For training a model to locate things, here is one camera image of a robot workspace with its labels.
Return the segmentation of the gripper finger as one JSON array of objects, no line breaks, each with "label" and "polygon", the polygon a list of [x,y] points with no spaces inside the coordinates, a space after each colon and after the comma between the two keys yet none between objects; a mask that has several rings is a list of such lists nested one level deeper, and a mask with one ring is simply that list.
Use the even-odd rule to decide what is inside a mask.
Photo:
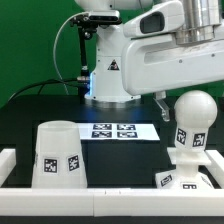
[{"label": "gripper finger", "polygon": [[162,116],[163,120],[165,122],[169,122],[170,121],[170,113],[169,113],[170,108],[166,104],[165,99],[166,99],[165,91],[156,92],[154,94],[154,101],[161,109],[161,116]]}]

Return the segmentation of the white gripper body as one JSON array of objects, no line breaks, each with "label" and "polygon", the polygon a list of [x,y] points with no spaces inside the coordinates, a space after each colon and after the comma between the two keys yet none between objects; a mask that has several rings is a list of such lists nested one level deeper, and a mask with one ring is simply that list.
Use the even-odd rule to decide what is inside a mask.
[{"label": "white gripper body", "polygon": [[171,34],[131,40],[121,64],[123,86],[131,95],[224,80],[224,32],[183,46]]}]

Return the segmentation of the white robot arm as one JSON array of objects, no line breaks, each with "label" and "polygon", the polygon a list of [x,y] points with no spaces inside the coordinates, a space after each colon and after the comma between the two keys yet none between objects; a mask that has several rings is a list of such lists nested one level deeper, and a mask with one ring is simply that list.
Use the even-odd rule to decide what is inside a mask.
[{"label": "white robot arm", "polygon": [[152,93],[168,121],[168,90],[224,80],[220,0],[75,2],[83,35],[97,34],[87,101],[125,105]]}]

